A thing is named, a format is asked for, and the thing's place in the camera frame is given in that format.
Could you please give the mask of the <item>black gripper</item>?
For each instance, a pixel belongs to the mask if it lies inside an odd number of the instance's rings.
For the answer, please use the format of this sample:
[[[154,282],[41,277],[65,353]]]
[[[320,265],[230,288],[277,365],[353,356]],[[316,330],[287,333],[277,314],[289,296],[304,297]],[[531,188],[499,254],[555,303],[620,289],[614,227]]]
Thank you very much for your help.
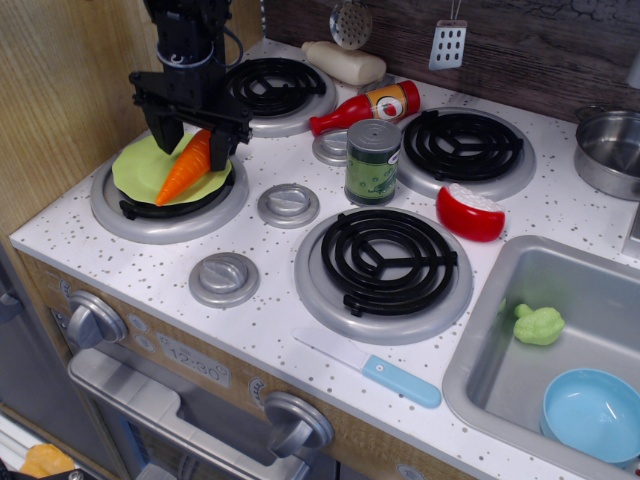
[[[135,88],[134,104],[167,154],[182,140],[185,123],[212,131],[210,170],[220,172],[237,143],[251,138],[252,112],[229,93],[225,69],[213,61],[192,68],[166,65],[161,72],[134,71],[129,81]]]

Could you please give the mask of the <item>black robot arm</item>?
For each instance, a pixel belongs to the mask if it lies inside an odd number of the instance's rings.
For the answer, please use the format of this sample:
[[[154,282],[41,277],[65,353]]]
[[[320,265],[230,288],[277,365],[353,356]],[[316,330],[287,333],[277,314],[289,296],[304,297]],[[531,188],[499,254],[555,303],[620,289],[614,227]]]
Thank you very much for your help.
[[[251,138],[250,108],[227,86],[228,1],[147,1],[157,29],[160,72],[135,71],[134,104],[145,116],[158,147],[174,152],[186,124],[210,133],[205,151],[210,170],[221,171],[239,143]]]

